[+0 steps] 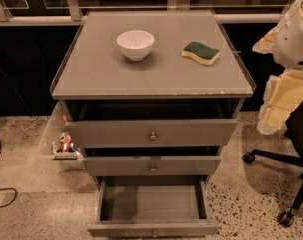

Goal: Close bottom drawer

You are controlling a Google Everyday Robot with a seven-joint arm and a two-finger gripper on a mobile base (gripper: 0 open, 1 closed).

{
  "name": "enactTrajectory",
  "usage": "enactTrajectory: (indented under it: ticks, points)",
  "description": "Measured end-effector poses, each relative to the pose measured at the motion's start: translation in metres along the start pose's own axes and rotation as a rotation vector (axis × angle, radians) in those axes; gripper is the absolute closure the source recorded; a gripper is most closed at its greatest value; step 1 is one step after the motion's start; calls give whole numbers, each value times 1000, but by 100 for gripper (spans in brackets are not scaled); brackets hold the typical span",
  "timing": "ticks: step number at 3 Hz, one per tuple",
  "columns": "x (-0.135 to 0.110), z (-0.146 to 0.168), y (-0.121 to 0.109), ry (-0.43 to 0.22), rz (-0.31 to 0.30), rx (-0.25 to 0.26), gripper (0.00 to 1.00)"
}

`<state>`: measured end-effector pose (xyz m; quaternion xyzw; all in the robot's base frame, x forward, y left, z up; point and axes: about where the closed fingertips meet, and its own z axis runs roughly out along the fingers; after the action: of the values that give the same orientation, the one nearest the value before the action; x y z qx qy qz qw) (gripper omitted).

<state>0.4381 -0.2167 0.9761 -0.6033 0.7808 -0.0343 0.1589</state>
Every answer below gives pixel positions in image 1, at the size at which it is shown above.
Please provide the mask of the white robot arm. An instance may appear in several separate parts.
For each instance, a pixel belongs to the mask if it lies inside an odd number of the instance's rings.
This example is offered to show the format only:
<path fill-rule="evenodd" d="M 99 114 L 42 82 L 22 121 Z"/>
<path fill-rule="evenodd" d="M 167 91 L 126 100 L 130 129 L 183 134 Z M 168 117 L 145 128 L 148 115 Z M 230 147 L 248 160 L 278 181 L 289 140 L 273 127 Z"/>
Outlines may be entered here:
<path fill-rule="evenodd" d="M 296 0 L 252 50 L 272 54 L 285 68 L 278 77 L 269 77 L 258 115 L 257 130 L 272 135 L 303 102 L 303 0 Z"/>

